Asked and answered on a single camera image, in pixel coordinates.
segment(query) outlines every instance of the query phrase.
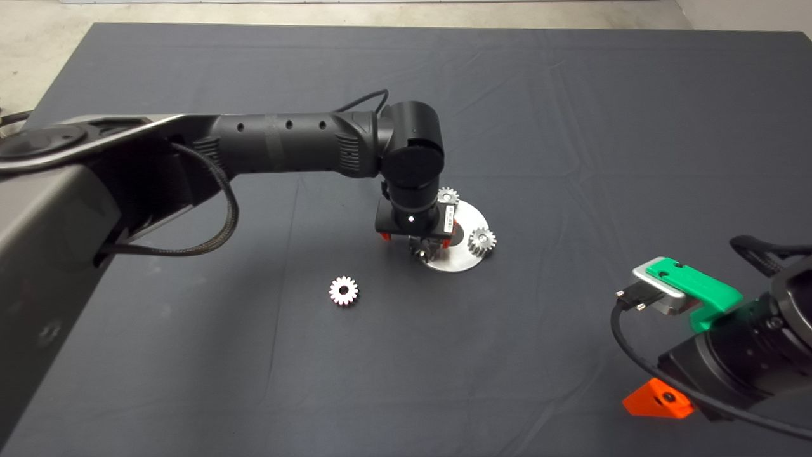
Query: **label sticker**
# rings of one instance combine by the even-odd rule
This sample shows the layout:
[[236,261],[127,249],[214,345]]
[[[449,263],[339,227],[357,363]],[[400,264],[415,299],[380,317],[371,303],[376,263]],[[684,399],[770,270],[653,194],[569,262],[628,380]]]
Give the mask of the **label sticker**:
[[454,231],[454,205],[448,205],[446,207],[446,224],[443,229],[446,233]]

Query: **black cable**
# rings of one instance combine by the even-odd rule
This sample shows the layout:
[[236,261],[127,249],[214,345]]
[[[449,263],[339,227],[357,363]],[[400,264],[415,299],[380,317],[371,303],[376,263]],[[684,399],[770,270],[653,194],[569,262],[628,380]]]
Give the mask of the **black cable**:
[[172,148],[180,152],[181,154],[185,154],[189,157],[192,157],[200,162],[202,162],[211,172],[211,175],[217,181],[217,184],[222,189],[222,192],[226,195],[226,202],[228,204],[227,213],[226,213],[226,223],[214,235],[211,239],[207,242],[203,242],[197,246],[192,246],[184,249],[161,249],[157,247],[149,247],[149,246],[138,246],[138,245],[120,245],[120,244],[108,244],[104,245],[101,248],[101,252],[107,254],[130,254],[130,255],[161,255],[165,257],[188,257],[191,255],[201,255],[209,253],[228,241],[228,238],[234,234],[235,229],[237,228],[237,220],[240,218],[240,207],[237,205],[237,198],[234,196],[234,191],[231,190],[231,183],[228,180],[228,176],[220,168],[214,161],[206,157],[205,155],[197,152],[192,148],[188,148],[186,146],[172,143]]
[[812,245],[776,245],[763,242],[750,235],[739,235],[730,240],[730,246],[764,276],[771,277],[784,269],[770,255],[786,260],[795,255],[812,255]]
[[22,122],[31,115],[31,111],[21,111],[19,113],[0,116],[0,127],[6,127],[15,122]]
[[731,417],[735,417],[736,419],[743,420],[744,422],[748,422],[750,424],[757,425],[759,427],[763,427],[765,429],[769,429],[774,432],[783,433],[785,435],[804,439],[806,441],[812,441],[812,429],[807,429],[799,425],[789,424],[786,422],[782,422],[780,420],[760,416],[758,414],[754,414],[752,412],[745,411],[743,409],[733,407],[726,403],[720,402],[716,398],[705,395],[699,392],[698,390],[695,390],[692,387],[686,385],[685,383],[682,383],[674,379],[673,377],[666,374],[663,370],[657,368],[647,360],[643,359],[628,344],[626,338],[623,336],[623,332],[620,329],[620,315],[623,313],[623,311],[626,311],[626,306],[619,300],[611,311],[611,334],[612,336],[615,337],[615,341],[617,341],[617,344],[620,345],[620,349],[623,350],[623,352],[626,353],[626,355],[634,363],[636,363],[640,368],[648,372],[651,376],[659,378],[666,384],[670,385],[676,390],[679,390],[680,392],[682,392],[692,400],[696,401],[697,403],[702,403],[703,406],[711,407],[716,411],[720,411]]
[[383,109],[383,106],[386,105],[387,99],[389,98],[389,90],[388,89],[381,89],[381,90],[376,90],[375,92],[370,92],[369,94],[366,94],[365,96],[363,96],[361,98],[356,98],[355,100],[351,101],[350,103],[347,103],[346,105],[340,107],[339,109],[337,109],[337,110],[335,110],[333,112],[340,113],[340,112],[346,111],[346,110],[348,110],[350,108],[357,107],[358,105],[362,104],[363,102],[366,102],[367,100],[370,100],[372,98],[379,97],[379,96],[383,96],[383,97],[381,97],[381,102],[378,104],[378,107],[375,108],[375,113],[380,114],[381,110]]

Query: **metal gear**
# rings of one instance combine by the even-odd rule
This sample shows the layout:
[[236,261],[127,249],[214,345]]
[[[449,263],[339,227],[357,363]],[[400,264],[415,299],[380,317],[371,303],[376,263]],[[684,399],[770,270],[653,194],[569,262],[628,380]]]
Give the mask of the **metal gear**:
[[441,187],[437,192],[437,200],[443,203],[457,204],[460,202],[460,195],[450,187]]
[[468,237],[468,249],[477,257],[486,257],[495,247],[496,235],[487,228],[477,228]]
[[330,299],[340,307],[352,305],[358,298],[358,285],[350,276],[335,278],[330,285]]

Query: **cable connector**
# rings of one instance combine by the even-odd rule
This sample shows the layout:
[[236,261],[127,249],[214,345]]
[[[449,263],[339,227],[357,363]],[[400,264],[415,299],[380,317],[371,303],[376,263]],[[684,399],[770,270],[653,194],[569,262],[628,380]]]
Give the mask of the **cable connector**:
[[660,300],[663,291],[644,281],[638,281],[623,290],[618,290],[615,295],[618,304],[623,307],[623,311],[632,308],[643,311],[651,303]]

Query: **green 3d-printed part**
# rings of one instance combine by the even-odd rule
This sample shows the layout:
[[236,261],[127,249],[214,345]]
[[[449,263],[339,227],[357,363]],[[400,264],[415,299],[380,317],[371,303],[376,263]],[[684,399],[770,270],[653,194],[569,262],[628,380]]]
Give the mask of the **green 3d-printed part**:
[[702,307],[691,313],[691,328],[696,333],[708,330],[717,317],[744,298],[722,281],[668,257],[646,268],[646,273],[702,302]]

